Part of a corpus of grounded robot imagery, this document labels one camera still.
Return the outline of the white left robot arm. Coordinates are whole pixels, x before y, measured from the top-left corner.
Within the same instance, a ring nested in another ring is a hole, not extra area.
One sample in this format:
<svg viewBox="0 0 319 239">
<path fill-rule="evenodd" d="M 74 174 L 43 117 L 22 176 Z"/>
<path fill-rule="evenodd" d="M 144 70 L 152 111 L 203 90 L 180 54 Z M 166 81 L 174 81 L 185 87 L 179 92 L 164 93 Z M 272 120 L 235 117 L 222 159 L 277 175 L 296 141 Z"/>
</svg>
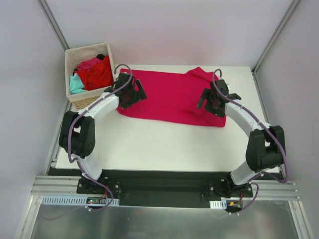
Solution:
<svg viewBox="0 0 319 239">
<path fill-rule="evenodd" d="M 126 109 L 147 99 L 140 80 L 134 75 L 120 73 L 115 83 L 89 106 L 64 114 L 59 136 L 59 146 L 68 154 L 70 163 L 76 163 L 82 175 L 90 179 L 88 188 L 102 193 L 105 181 L 100 178 L 102 168 L 98 162 L 95 124 L 117 108 Z"/>
</svg>

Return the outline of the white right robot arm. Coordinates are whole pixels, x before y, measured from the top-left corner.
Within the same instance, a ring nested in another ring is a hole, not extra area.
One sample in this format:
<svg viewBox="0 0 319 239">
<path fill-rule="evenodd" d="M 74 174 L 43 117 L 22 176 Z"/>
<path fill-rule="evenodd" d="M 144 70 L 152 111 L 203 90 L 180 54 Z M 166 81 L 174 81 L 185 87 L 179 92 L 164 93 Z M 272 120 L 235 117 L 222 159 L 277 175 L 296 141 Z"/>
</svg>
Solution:
<svg viewBox="0 0 319 239">
<path fill-rule="evenodd" d="M 214 186 L 217 195 L 234 197 L 265 170 L 284 164 L 284 130 L 261 122 L 243 106 L 239 95 L 229 93 L 224 80 L 213 80 L 210 87 L 203 90 L 197 106 L 217 117 L 233 119 L 248 137 L 245 161 Z"/>
</svg>

